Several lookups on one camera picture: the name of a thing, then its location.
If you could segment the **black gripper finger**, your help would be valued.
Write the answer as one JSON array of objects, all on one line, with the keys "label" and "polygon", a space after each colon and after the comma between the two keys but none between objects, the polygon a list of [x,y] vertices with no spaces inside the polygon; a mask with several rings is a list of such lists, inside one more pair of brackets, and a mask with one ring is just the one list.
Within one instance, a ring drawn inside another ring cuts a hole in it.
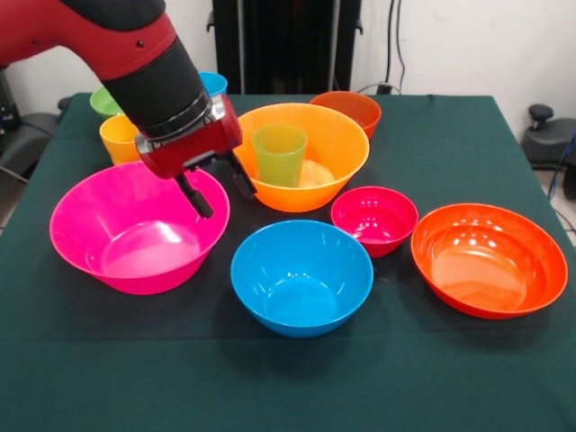
[{"label": "black gripper finger", "polygon": [[245,198],[253,199],[257,193],[257,189],[254,187],[249,175],[233,151],[228,154],[228,162],[232,170],[233,180],[238,189]]},{"label": "black gripper finger", "polygon": [[206,201],[200,191],[194,189],[187,180],[185,174],[180,174],[175,177],[175,181],[184,194],[188,202],[193,206],[198,215],[203,219],[209,219],[213,216],[213,209]]}]

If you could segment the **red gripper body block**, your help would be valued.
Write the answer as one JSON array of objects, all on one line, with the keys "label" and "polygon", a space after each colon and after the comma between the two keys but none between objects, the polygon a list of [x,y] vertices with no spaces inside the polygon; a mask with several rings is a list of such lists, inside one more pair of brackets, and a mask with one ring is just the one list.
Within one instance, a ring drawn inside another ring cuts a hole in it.
[{"label": "red gripper body block", "polygon": [[238,116],[226,94],[211,98],[207,114],[194,126],[162,139],[136,138],[140,159],[156,176],[169,179],[205,159],[226,157],[242,143]]}]

